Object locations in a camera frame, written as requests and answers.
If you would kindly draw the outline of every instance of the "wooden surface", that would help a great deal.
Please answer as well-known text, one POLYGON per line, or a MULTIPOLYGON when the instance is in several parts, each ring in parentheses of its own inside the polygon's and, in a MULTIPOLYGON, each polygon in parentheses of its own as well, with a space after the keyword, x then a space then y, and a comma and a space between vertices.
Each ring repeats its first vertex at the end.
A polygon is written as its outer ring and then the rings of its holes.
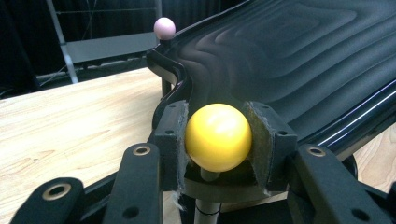
MULTIPOLYGON (((161 80, 147 68, 0 101, 0 223, 39 185, 73 176, 84 186, 118 170, 123 151, 146 142, 161 80)), ((360 179, 396 180, 396 126, 356 154, 360 179)), ((179 223, 165 192, 164 223, 179 223)))

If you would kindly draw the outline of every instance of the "pink ball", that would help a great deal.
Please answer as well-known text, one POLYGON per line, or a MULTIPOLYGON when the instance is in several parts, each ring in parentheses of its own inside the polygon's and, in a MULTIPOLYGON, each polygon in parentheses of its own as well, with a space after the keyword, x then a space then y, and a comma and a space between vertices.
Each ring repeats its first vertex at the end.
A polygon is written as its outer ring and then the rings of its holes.
POLYGON ((154 33, 161 40, 170 40, 176 32, 175 24, 166 17, 159 18, 154 23, 154 33))

